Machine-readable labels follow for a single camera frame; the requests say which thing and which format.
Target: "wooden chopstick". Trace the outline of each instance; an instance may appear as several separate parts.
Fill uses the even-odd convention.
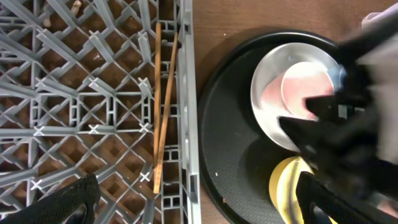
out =
[[[157,163],[159,151],[160,134],[160,49],[162,43],[162,25],[156,24],[156,43],[155,43],[155,103],[154,103],[154,167]]]
[[[163,109],[162,129],[160,131],[159,151],[158,151],[159,154],[154,174],[155,194],[159,193],[160,183],[162,181],[164,146],[166,142],[167,123],[169,122],[170,101],[171,101],[173,81],[174,81],[175,56],[177,54],[177,37],[178,37],[177,33],[174,34],[174,43],[173,43],[172,58],[170,63],[169,79],[167,80],[166,96],[165,96],[164,109]]]

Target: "silver bowl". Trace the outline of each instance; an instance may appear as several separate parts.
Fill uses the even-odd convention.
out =
[[[280,128],[278,117],[292,117],[292,115],[287,110],[264,105],[260,102],[260,98],[271,81],[279,75],[283,75],[288,68],[299,62],[318,63],[324,66],[325,71],[338,68],[337,62],[318,47],[303,43],[284,44],[274,48],[262,58],[254,71],[250,89],[252,109],[261,129],[276,144],[291,151],[299,150]],[[336,90],[336,87],[340,86],[340,78],[336,77],[335,73],[328,72],[328,74]]]

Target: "wooden table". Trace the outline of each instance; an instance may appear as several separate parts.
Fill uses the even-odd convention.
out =
[[[238,44],[276,29],[300,29],[340,40],[370,12],[395,0],[193,0],[198,98],[215,66]],[[203,223],[228,223],[201,190]]]

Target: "yellow object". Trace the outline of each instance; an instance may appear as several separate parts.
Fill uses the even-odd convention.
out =
[[[269,193],[272,204],[274,204],[285,223],[288,224],[293,223],[289,215],[289,195],[291,195],[292,210],[297,223],[304,224],[295,193],[300,173],[303,171],[313,173],[311,168],[301,157],[291,157],[283,160],[275,167],[269,181]]]

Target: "round black tray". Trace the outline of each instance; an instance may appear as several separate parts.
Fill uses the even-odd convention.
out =
[[[295,153],[276,145],[257,124],[250,86],[261,58],[278,45],[312,44],[336,55],[337,46],[316,34],[280,31],[238,46],[218,65],[198,105],[202,183],[231,223],[283,223],[268,184],[275,166]]]

